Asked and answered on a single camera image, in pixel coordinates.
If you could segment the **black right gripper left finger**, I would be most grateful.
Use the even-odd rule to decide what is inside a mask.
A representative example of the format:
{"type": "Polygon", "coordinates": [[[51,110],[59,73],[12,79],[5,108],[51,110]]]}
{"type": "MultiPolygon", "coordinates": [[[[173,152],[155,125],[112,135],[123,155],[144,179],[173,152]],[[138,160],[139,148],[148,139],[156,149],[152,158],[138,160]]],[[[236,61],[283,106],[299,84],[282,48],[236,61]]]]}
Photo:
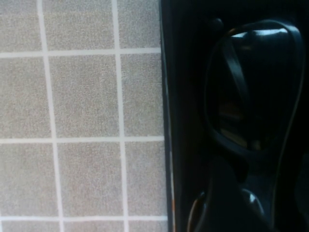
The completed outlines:
{"type": "Polygon", "coordinates": [[[211,162],[207,224],[210,232],[242,232],[244,201],[230,165],[221,157],[211,162]]]}

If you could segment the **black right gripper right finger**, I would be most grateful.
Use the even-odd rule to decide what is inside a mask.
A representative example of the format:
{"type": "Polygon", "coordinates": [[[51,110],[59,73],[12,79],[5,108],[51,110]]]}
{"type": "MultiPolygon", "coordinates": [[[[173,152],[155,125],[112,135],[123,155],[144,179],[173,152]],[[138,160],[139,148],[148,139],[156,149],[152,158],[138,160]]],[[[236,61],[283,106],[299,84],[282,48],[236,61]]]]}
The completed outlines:
{"type": "Polygon", "coordinates": [[[296,182],[296,203],[299,211],[309,218],[309,155],[304,154],[296,182]]]}

